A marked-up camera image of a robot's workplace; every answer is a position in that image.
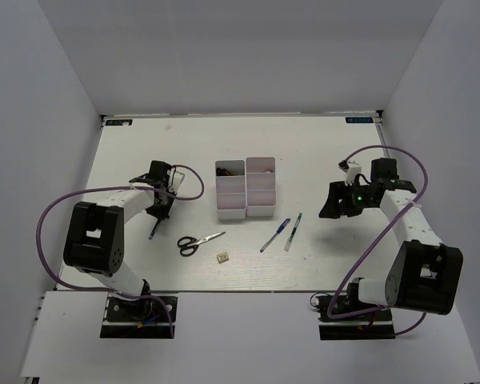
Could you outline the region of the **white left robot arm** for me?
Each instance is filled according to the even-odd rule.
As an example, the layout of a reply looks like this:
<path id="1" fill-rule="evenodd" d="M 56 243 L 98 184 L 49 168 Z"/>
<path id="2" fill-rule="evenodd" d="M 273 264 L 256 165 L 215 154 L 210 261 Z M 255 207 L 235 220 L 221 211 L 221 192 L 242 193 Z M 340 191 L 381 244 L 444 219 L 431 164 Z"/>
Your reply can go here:
<path id="1" fill-rule="evenodd" d="M 126 187 L 109 187 L 87 190 L 88 194 L 114 191 L 115 194 L 100 202 L 79 202 L 72 211 L 63 261 L 83 274 L 100 281 L 108 291 L 126 300 L 125 308 L 134 318 L 144 319 L 153 309 L 150 288 L 124 261 L 125 225 L 142 212 L 160 224 L 169 217 L 174 201 L 199 199 L 181 197 L 178 190 L 185 179 L 179 168 L 194 172 L 189 166 L 170 165 L 153 160 L 149 171 L 129 180 Z"/>

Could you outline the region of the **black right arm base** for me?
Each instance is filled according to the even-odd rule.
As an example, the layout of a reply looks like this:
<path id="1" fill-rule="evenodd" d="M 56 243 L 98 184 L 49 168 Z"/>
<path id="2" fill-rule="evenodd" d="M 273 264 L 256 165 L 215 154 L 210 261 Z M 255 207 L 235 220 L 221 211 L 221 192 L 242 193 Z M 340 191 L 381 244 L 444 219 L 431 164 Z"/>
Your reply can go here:
<path id="1" fill-rule="evenodd" d="M 310 308 L 318 314 L 318 332 L 321 341 L 396 339 L 393 316 L 389 310 L 332 319 L 326 311 L 332 297 L 332 294 L 325 292 L 315 293 L 310 297 Z"/>

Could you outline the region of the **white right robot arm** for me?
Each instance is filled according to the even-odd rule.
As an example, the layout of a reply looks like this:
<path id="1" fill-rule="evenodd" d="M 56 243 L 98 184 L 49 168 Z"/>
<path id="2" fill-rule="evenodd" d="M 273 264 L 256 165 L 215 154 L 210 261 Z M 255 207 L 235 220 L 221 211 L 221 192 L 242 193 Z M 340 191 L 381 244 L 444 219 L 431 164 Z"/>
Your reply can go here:
<path id="1" fill-rule="evenodd" d="M 460 249 L 447 246 L 436 235 L 415 201 L 414 184 L 398 176 L 391 158 L 371 163 L 370 181 L 360 183 L 362 168 L 343 160 L 346 174 L 338 183 L 341 216 L 353 217 L 364 209 L 379 208 L 393 222 L 399 250 L 389 271 L 380 278 L 355 278 L 345 299 L 346 312 L 362 319 L 376 306 L 447 315 L 454 304 L 462 270 Z"/>

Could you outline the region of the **black handled scissors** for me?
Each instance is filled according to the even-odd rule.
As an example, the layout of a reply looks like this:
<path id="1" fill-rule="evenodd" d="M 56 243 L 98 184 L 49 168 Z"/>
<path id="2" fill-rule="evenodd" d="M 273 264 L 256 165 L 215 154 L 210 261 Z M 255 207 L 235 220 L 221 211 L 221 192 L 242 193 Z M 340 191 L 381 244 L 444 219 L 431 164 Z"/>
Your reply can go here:
<path id="1" fill-rule="evenodd" d="M 181 237 L 178 242 L 177 246 L 179 248 L 179 254 L 183 257 L 189 257 L 195 254 L 197 249 L 200 247 L 201 244 L 214 240 L 223 236 L 225 232 L 219 232 L 216 234 L 210 234 L 205 236 L 204 238 L 197 239 L 192 236 L 184 236 Z"/>

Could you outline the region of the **green gel pen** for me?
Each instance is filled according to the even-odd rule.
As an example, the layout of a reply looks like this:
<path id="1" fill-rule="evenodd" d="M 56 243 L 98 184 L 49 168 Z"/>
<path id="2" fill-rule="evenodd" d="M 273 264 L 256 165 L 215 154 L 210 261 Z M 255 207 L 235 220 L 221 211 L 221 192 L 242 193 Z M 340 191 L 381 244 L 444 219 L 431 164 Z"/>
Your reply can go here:
<path id="1" fill-rule="evenodd" d="M 288 252 L 290 250 L 292 242 L 294 240 L 294 236 L 297 232 L 297 229 L 298 229 L 298 226 L 299 226 L 301 220 L 302 220 L 302 213 L 299 213 L 296 220 L 295 220 L 294 226 L 293 226 L 293 228 L 290 232 L 290 236 L 286 240 L 286 244 L 284 246 L 284 251 L 285 252 Z"/>

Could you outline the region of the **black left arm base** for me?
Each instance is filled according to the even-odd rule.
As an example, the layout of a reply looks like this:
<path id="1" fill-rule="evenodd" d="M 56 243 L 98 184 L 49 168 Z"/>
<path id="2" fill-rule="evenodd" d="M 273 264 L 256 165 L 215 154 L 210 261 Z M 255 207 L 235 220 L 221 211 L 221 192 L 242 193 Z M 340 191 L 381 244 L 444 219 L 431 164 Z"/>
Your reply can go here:
<path id="1" fill-rule="evenodd" d="M 116 297 L 107 299 L 100 338 L 102 339 L 171 339 L 175 330 L 178 297 L 161 296 L 162 305 L 156 300 L 140 304 Z"/>

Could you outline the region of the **small tan eraser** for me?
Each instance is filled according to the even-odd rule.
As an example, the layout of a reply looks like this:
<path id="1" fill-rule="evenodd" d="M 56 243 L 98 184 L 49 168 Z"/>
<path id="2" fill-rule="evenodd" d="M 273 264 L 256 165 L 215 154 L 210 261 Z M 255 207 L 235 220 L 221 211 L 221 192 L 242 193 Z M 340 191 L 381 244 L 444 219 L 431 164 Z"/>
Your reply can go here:
<path id="1" fill-rule="evenodd" d="M 228 260 L 229 260 L 229 255 L 226 252 L 220 253 L 220 254 L 217 255 L 217 261 L 218 261 L 219 264 L 227 262 Z"/>

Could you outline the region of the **blue ballpoint pen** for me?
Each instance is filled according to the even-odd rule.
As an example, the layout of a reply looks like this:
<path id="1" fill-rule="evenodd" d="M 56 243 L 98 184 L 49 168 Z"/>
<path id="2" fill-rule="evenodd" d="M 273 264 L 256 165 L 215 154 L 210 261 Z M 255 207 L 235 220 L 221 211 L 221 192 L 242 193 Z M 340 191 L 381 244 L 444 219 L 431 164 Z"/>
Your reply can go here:
<path id="1" fill-rule="evenodd" d="M 270 244 L 277 238 L 277 236 L 279 236 L 280 233 L 284 231 L 284 229 L 288 226 L 290 221 L 291 221 L 291 219 L 287 218 L 281 223 L 281 225 L 276 229 L 274 234 L 261 247 L 261 249 L 259 250 L 260 253 L 263 253 L 270 246 Z"/>

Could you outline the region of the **dark blue pen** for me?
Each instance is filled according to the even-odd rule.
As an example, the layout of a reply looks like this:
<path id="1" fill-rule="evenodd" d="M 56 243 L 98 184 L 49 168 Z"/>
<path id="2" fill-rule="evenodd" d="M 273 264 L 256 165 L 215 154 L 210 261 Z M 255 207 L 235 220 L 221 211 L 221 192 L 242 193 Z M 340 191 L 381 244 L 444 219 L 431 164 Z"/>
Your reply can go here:
<path id="1" fill-rule="evenodd" d="M 155 223 L 154 223 L 154 226 L 153 226 L 152 230 L 151 230 L 150 233 L 149 233 L 149 236 L 148 236 L 148 239 L 149 239 L 149 240 L 152 240 L 152 239 L 153 239 L 153 237 L 154 237 L 154 235 L 156 234 L 156 232 L 157 232 L 160 224 L 161 224 L 161 220 L 156 219 L 156 220 L 155 220 Z"/>

